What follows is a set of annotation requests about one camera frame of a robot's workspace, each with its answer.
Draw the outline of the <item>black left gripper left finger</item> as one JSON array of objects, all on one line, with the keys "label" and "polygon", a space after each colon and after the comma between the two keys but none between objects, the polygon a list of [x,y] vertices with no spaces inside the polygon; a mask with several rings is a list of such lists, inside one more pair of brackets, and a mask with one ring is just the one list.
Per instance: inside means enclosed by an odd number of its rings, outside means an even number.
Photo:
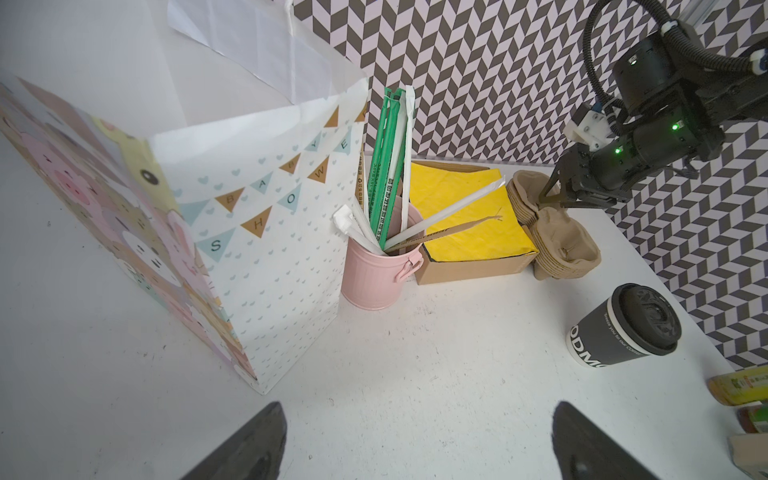
[{"label": "black left gripper left finger", "polygon": [[183,479],[277,479],[286,442],[284,410],[280,402],[271,402]]}]

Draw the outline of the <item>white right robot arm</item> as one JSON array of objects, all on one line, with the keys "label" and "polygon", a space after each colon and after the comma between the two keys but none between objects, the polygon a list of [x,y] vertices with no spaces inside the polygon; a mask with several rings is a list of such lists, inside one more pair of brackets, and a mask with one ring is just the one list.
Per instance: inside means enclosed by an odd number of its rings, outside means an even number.
[{"label": "white right robot arm", "polygon": [[[573,112],[565,132],[574,144],[540,190],[542,206],[626,203],[638,182],[663,170],[696,179],[693,160],[721,154],[724,124],[767,118],[767,42],[738,57],[711,53],[658,1],[641,2],[658,28],[615,62],[619,94],[606,92],[592,57],[593,28],[606,5],[593,7],[581,41],[595,99]],[[676,161],[682,165],[674,169]]]}]

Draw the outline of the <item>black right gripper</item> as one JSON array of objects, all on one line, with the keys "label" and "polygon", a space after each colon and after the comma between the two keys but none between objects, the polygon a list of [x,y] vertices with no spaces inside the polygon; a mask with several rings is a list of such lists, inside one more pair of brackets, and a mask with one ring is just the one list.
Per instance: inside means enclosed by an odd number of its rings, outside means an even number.
[{"label": "black right gripper", "polygon": [[670,169],[695,178],[690,165],[717,156],[724,142],[726,111],[717,102],[686,89],[670,89],[652,96],[632,123],[613,134],[608,115],[595,105],[577,107],[565,127],[575,142],[556,162],[542,187],[542,205],[605,209],[627,202],[641,180]]}]

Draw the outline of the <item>black takeout coffee cup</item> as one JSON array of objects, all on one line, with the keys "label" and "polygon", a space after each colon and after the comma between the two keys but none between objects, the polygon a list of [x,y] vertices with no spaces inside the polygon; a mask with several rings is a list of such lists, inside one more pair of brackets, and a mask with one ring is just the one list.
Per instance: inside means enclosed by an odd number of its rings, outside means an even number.
[{"label": "black takeout coffee cup", "polygon": [[681,336],[680,318],[661,293],[626,283],[568,330],[566,347],[577,363],[596,369],[670,355]]}]

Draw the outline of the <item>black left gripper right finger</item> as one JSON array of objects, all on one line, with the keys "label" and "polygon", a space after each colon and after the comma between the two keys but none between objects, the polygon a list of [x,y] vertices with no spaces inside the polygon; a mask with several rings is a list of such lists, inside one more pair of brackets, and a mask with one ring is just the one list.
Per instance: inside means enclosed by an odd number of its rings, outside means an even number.
[{"label": "black left gripper right finger", "polygon": [[552,444],[565,480],[657,479],[657,476],[566,401],[559,402],[554,411]]}]

